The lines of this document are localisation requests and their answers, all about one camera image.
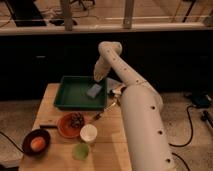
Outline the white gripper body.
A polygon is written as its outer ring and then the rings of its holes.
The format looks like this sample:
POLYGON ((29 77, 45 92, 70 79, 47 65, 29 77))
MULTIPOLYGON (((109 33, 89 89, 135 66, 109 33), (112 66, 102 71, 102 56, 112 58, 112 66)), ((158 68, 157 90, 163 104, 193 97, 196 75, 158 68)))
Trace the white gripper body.
POLYGON ((96 82, 100 82, 105 78, 111 69, 110 64, 102 57, 100 57, 94 67, 93 76, 96 82))

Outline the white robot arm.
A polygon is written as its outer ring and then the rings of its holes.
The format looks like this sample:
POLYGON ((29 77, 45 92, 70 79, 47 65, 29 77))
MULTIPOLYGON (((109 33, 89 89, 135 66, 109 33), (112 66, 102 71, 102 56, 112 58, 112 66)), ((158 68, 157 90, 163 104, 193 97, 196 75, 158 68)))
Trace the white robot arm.
POLYGON ((94 80, 113 69, 125 85, 120 104, 132 171, 177 171, 160 116, 162 97, 120 57, 120 42, 103 41, 98 51, 94 80))

